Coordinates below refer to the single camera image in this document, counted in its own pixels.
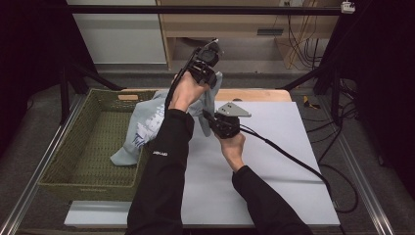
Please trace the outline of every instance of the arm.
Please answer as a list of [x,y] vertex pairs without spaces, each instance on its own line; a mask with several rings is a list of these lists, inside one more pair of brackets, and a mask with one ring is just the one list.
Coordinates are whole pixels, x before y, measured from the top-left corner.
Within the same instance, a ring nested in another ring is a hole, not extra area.
[[218,139],[222,154],[234,171],[232,183],[247,202],[258,232],[262,235],[312,234],[290,205],[244,164],[242,152],[245,136],[239,133],[230,139]]
[[184,177],[194,126],[185,112],[206,89],[188,72],[180,80],[131,204],[125,234],[182,234]]

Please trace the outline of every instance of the black sleeve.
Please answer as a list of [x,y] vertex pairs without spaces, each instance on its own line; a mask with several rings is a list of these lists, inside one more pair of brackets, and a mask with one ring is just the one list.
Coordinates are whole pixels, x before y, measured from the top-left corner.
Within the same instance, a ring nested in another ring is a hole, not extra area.
[[182,234],[181,206],[194,120],[178,110],[165,113],[127,218],[127,235]]
[[232,183],[247,202],[259,234],[312,234],[290,205],[247,165],[233,174]]

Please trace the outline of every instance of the black stand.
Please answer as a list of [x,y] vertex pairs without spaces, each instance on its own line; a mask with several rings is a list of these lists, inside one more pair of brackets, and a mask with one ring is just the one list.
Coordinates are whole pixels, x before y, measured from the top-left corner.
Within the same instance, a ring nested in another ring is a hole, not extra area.
[[45,12],[39,12],[42,6],[46,3],[42,0],[37,2],[30,2],[32,0],[21,0],[21,9],[24,14],[30,19],[33,27],[38,32],[38,36],[44,40],[50,47],[50,54],[54,61],[60,68],[59,81],[61,85],[61,105],[62,117],[61,124],[63,124],[69,116],[69,87],[68,82],[72,85],[77,94],[86,94],[89,90],[83,77],[90,77],[112,90],[122,90],[124,87],[117,86],[98,75],[95,66],[90,63],[89,70],[79,65],[71,56],[71,52],[63,45],[62,38],[51,29],[49,19],[45,16]]
[[346,53],[345,50],[347,49],[347,43],[350,41],[352,32],[355,30],[357,23],[359,23],[372,1],[368,0],[356,4],[357,10],[352,15],[340,15],[320,66],[282,87],[282,89],[290,91],[315,77],[318,78],[313,89],[316,95],[325,94],[329,87],[332,86],[331,115],[336,125],[341,125],[341,119],[339,118],[340,58]]

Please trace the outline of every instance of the green basket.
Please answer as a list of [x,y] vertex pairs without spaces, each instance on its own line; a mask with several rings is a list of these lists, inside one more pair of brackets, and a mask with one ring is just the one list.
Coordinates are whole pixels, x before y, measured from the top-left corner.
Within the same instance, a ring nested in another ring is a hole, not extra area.
[[38,185],[69,201],[132,201],[149,146],[142,148],[137,165],[116,166],[110,156],[125,141],[135,105],[155,92],[91,89]]

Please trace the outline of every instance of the white tabletop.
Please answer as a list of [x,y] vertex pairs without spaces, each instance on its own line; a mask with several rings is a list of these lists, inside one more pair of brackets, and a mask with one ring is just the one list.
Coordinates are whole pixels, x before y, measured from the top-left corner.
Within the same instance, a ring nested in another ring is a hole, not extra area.
[[[226,102],[216,102],[220,107]],[[252,117],[241,124],[273,141],[303,163],[320,171],[297,104],[294,102],[238,102]],[[324,183],[265,142],[249,134],[244,162],[274,188],[310,226],[338,226],[339,219]],[[205,137],[196,120],[190,141],[182,219],[185,227],[246,227],[253,222],[242,197],[232,186],[232,170],[211,135]],[[130,203],[72,203],[65,225],[76,227],[125,227]]]

